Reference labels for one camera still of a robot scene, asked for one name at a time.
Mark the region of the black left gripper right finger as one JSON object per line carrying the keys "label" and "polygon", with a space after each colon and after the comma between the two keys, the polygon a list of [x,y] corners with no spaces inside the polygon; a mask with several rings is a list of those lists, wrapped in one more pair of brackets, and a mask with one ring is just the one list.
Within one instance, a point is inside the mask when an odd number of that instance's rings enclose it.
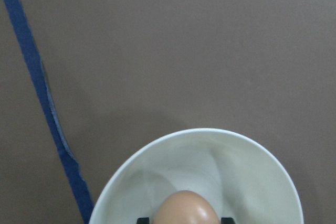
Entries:
{"label": "black left gripper right finger", "polygon": [[235,224],[232,217],[221,217],[221,224]]}

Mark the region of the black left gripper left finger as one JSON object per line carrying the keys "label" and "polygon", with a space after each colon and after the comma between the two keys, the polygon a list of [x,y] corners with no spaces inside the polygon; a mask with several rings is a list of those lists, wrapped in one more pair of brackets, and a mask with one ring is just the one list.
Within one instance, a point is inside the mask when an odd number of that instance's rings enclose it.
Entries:
{"label": "black left gripper left finger", "polygon": [[137,224],[149,224],[150,218],[149,217],[141,217],[137,219]]}

